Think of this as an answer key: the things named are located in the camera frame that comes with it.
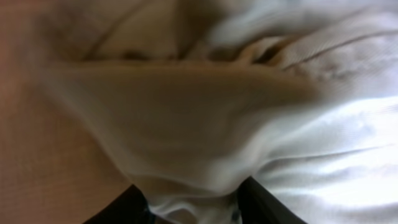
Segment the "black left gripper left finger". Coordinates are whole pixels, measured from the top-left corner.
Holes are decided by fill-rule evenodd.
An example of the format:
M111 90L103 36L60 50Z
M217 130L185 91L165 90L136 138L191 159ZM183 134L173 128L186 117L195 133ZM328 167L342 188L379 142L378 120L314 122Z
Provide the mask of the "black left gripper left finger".
M154 224L155 215L148 207L142 192L130 186L99 213L83 224Z

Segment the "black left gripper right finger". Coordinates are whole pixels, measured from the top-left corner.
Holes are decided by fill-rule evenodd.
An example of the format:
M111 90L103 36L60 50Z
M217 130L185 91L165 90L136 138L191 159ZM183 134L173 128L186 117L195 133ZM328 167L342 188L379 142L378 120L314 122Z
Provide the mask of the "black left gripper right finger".
M243 224L306 224L252 177L238 189Z

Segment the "beige cotton shorts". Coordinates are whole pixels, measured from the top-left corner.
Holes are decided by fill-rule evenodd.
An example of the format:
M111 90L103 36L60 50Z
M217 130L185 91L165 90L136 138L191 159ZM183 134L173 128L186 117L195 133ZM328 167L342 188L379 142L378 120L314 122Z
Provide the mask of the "beige cotton shorts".
M35 76L169 223L397 222L396 1L66 1Z

